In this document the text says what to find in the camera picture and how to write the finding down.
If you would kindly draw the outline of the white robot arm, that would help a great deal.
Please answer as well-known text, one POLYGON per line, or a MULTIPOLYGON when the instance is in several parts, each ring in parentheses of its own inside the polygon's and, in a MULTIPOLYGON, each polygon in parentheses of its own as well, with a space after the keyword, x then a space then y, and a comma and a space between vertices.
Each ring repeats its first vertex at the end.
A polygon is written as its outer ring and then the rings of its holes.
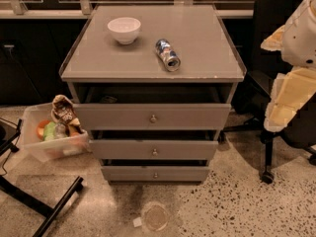
POLYGON ((292 66, 276 76, 265 113, 264 128, 279 132, 316 93, 316 0, 303 0, 285 24, 263 40, 261 49, 279 50, 292 66))

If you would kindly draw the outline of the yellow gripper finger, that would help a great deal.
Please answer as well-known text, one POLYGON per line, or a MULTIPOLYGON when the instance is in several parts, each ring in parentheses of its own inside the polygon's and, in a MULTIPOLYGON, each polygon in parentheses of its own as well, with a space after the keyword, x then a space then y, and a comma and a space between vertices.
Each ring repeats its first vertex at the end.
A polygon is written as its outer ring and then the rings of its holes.
POLYGON ((279 73, 266 109, 264 128, 270 132, 283 130, 315 93, 315 68, 294 66, 286 75, 279 73))

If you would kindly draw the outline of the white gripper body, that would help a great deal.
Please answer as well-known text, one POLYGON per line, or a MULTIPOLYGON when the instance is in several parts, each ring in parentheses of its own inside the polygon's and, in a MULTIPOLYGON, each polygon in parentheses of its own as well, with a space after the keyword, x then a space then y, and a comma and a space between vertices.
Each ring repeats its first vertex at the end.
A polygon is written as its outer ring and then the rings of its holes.
POLYGON ((282 51, 282 37, 284 33, 284 26, 276 29, 269 37, 261 43, 261 49, 267 51, 282 51))

